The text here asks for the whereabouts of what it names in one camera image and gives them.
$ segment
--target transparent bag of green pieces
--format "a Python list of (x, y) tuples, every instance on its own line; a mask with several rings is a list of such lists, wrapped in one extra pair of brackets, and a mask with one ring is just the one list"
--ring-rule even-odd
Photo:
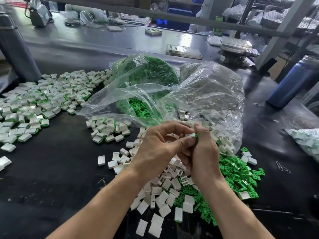
[(305, 153), (319, 162), (319, 129), (285, 129)]
[(155, 56), (139, 54), (115, 62), (112, 72), (114, 81), (94, 94), (77, 114), (142, 126), (161, 124), (156, 100), (178, 86), (175, 69)]
[(187, 110), (189, 120), (213, 122), (218, 135), (229, 137), (238, 151), (245, 100), (241, 77), (213, 61), (182, 64), (180, 71), (178, 88), (156, 102), (163, 121), (178, 119), (177, 107)]

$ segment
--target blue thermos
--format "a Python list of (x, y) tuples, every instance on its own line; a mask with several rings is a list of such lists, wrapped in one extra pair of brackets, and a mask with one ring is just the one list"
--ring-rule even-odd
[(283, 109), (313, 78), (318, 68), (319, 60), (306, 55), (293, 66), (266, 102), (275, 108)]

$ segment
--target thermos lid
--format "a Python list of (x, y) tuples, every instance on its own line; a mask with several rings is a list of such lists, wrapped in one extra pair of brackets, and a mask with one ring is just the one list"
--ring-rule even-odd
[(17, 27), (9, 14), (0, 13), (0, 30), (12, 30), (16, 28)]
[(319, 60), (309, 55), (306, 55), (305, 57), (303, 57), (300, 62), (303, 64), (309, 64), (309, 65), (319, 65)]

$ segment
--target hand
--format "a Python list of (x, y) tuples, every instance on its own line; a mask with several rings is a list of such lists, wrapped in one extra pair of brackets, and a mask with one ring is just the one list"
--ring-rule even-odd
[(186, 123), (168, 121), (149, 128), (143, 142), (128, 169), (134, 169), (142, 177), (144, 185), (159, 175), (170, 160), (180, 152), (190, 154), (187, 148), (195, 144), (194, 138), (180, 138), (171, 143), (168, 134), (191, 134), (194, 130)]
[(201, 188), (209, 179), (223, 178), (223, 175), (219, 169), (219, 150), (210, 131), (198, 123), (194, 124), (194, 129), (198, 134), (198, 143), (194, 148), (192, 164), (186, 156), (179, 158), (190, 169), (194, 183)]

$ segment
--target left hand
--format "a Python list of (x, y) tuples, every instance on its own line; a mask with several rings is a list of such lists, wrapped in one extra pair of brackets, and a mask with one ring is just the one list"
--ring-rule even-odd
[(168, 121), (149, 128), (134, 160), (128, 167), (137, 172), (144, 184), (159, 175), (176, 154), (183, 152), (190, 155), (187, 148), (195, 144), (195, 139), (187, 137), (175, 140), (172, 136), (167, 136), (171, 133), (179, 136), (194, 133), (194, 130), (188, 124), (176, 121)]

